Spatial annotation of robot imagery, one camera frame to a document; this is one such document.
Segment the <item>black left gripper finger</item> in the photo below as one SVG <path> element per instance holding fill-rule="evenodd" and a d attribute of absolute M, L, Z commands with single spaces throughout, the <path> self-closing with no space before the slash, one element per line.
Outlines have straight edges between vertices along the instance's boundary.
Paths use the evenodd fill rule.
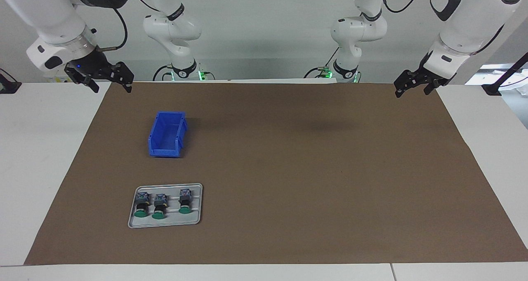
<path fill-rule="evenodd" d="M 421 75 L 419 72 L 413 72 L 410 70 L 404 70 L 394 81 L 394 87 L 396 89 L 396 98 L 402 97 L 402 95 L 409 89 L 415 88 L 420 85 Z"/>
<path fill-rule="evenodd" d="M 441 86 L 445 86 L 445 80 L 431 80 L 424 88 L 424 94 L 430 95 L 430 93 Z"/>

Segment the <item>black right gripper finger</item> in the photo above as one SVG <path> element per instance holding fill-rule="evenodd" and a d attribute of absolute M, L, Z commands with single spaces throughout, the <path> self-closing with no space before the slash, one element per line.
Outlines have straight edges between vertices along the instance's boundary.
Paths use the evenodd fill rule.
<path fill-rule="evenodd" d="M 72 80 L 74 84 L 81 84 L 88 87 L 94 93 L 99 92 L 99 86 L 91 78 L 91 76 L 85 75 L 77 70 L 75 67 L 65 66 L 65 73 Z"/>
<path fill-rule="evenodd" d="M 119 61 L 110 66 L 109 81 L 121 85 L 127 93 L 132 92 L 132 84 L 134 82 L 134 74 L 128 66 Z"/>

